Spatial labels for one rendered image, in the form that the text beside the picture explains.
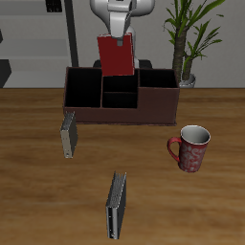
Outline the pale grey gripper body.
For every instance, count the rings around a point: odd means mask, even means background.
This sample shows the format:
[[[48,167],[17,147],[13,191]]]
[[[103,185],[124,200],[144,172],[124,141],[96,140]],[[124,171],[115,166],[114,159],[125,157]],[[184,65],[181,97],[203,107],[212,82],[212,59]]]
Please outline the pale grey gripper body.
[[[110,34],[113,38],[121,39],[130,25],[129,12],[109,12]]]

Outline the black upright post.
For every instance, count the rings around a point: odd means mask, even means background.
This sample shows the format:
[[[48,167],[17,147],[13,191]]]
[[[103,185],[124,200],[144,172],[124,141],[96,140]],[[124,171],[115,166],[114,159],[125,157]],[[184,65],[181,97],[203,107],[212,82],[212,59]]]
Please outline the black upright post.
[[[64,0],[64,8],[66,15],[71,64],[73,67],[78,67],[78,47],[75,29],[75,19],[73,11],[73,0]]]

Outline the green pot plant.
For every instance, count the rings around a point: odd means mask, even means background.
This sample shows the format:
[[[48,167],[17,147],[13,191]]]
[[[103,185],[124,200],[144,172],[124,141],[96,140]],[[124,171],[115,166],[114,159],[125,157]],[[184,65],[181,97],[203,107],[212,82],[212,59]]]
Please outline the green pot plant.
[[[181,88],[193,88],[196,77],[192,74],[192,62],[200,57],[203,59],[205,55],[203,51],[211,46],[221,42],[221,39],[215,39],[218,35],[219,27],[213,29],[207,36],[204,36],[210,20],[206,23],[196,26],[196,23],[204,17],[208,12],[220,6],[225,0],[213,0],[207,4],[208,0],[194,10],[192,0],[174,0],[174,11],[167,9],[170,14],[163,25],[169,23],[173,30],[168,30],[171,37],[169,41],[174,46],[172,69],[176,72],[177,81]]]

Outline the red book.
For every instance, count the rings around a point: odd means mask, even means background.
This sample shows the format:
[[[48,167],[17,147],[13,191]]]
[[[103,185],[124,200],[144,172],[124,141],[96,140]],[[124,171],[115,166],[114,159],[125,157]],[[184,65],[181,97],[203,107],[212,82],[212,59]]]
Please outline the red book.
[[[132,34],[126,33],[122,46],[110,34],[98,37],[100,65],[104,77],[132,76],[134,74],[134,56]]]

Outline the dark grey angular block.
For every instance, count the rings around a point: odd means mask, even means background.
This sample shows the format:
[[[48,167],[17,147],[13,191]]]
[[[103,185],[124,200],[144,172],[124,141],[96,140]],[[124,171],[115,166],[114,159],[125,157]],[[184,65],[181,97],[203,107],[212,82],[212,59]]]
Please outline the dark grey angular block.
[[[0,88],[3,88],[11,75],[11,66],[8,59],[0,59]]]

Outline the red mug with white print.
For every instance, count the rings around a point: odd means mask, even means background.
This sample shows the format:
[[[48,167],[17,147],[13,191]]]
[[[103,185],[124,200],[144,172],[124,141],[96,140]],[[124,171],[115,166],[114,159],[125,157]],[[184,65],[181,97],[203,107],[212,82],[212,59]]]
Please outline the red mug with white print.
[[[167,150],[184,172],[192,173],[201,167],[207,146],[211,140],[210,132],[199,125],[186,125],[181,129],[180,137],[172,137],[167,141]],[[173,143],[179,144],[179,153],[171,150]]]

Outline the small black box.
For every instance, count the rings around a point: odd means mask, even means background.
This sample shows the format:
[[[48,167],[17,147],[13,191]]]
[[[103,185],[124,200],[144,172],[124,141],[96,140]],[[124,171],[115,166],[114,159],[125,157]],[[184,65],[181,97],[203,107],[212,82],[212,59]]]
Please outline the small black box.
[[[62,12],[61,0],[45,0],[47,12]]]

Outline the dark brown desk caddy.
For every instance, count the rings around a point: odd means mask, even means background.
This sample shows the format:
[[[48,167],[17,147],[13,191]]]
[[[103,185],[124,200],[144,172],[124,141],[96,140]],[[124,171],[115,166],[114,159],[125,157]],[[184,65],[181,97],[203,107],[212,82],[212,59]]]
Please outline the dark brown desk caddy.
[[[175,125],[179,92],[171,69],[105,77],[100,68],[69,67],[63,111],[77,123]]]

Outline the grey book with pale spine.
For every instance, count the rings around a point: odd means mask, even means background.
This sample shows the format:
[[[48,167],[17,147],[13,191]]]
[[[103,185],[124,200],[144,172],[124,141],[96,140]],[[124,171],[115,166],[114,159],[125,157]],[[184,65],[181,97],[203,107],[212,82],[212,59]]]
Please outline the grey book with pale spine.
[[[72,158],[78,142],[78,130],[76,124],[76,114],[67,112],[60,127],[60,137],[62,141],[65,158]]]

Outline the dark grey book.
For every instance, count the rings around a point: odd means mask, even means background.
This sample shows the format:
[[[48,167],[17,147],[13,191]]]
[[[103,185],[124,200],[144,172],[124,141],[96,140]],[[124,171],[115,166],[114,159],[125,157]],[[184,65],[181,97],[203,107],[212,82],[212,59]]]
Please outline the dark grey book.
[[[110,191],[105,205],[106,228],[107,236],[109,238],[120,238],[125,206],[126,174],[119,174],[114,172]]]

